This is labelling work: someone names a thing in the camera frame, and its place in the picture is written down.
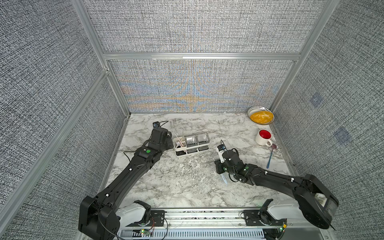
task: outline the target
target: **yellow food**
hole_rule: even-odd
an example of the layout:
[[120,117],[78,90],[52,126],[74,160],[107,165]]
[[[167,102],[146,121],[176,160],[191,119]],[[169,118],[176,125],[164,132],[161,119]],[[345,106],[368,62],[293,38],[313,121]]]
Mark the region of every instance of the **yellow food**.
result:
[[260,111],[252,114],[250,119],[258,124],[266,124],[273,119],[273,113],[268,111]]

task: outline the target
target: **vent grille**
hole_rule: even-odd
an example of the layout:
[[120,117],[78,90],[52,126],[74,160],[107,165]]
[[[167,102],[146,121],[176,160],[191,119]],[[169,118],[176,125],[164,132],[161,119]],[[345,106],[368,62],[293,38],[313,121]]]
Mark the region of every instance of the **vent grille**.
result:
[[[152,240],[162,239],[166,234],[166,229],[155,229]],[[141,234],[132,232],[131,229],[123,229],[119,236],[124,239],[149,239],[142,237]],[[264,233],[262,229],[169,229],[165,239],[262,239]]]

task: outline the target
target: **white handle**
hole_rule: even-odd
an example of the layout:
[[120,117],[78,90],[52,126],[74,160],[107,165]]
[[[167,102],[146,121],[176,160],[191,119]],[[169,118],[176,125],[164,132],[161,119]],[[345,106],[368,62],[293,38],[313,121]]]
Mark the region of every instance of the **white handle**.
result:
[[268,147],[271,147],[272,144],[273,144],[273,142],[272,142],[270,139],[268,139],[268,142],[267,142],[265,145],[267,145]]

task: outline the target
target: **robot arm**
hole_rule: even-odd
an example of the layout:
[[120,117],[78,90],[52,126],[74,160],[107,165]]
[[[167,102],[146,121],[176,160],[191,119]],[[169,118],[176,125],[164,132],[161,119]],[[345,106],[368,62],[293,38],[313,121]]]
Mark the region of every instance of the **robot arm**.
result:
[[[215,165],[218,174],[227,172],[241,183],[282,192],[297,201],[303,216],[311,224],[322,229],[330,227],[339,201],[315,176],[307,174],[305,177],[292,177],[269,172],[253,164],[244,164],[237,150],[233,150],[236,149],[227,150],[224,144],[217,146],[220,160],[216,160]],[[267,200],[263,207],[266,208],[271,201]],[[265,224],[271,220],[270,214],[262,218]]]
[[[159,122],[154,122],[150,139],[135,151],[130,163],[117,178],[95,197],[86,196],[83,199],[79,231],[94,240],[109,240],[116,235],[120,224],[147,223],[151,214],[151,206],[148,204],[135,201],[123,209],[118,209],[118,206],[133,185],[160,160],[163,152],[172,148],[171,132],[160,127]],[[120,217],[115,212],[130,217],[125,217],[120,223]]]

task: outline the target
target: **gray fabric wall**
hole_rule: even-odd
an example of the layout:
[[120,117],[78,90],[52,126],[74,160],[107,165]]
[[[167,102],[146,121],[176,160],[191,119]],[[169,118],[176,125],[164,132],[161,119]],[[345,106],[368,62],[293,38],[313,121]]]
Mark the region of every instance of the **gray fabric wall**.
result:
[[1,240],[73,239],[80,203],[97,194],[124,118],[104,80]]
[[0,207],[101,71],[69,0],[0,3]]
[[84,0],[106,52],[299,52],[326,0]]
[[[181,53],[298,53],[325,3],[84,0],[104,52]],[[290,61],[111,62],[133,112],[268,107],[291,66]]]
[[289,60],[113,60],[132,112],[245,112],[269,106]]
[[275,111],[301,175],[339,199],[339,240],[384,239],[384,5],[341,0]]

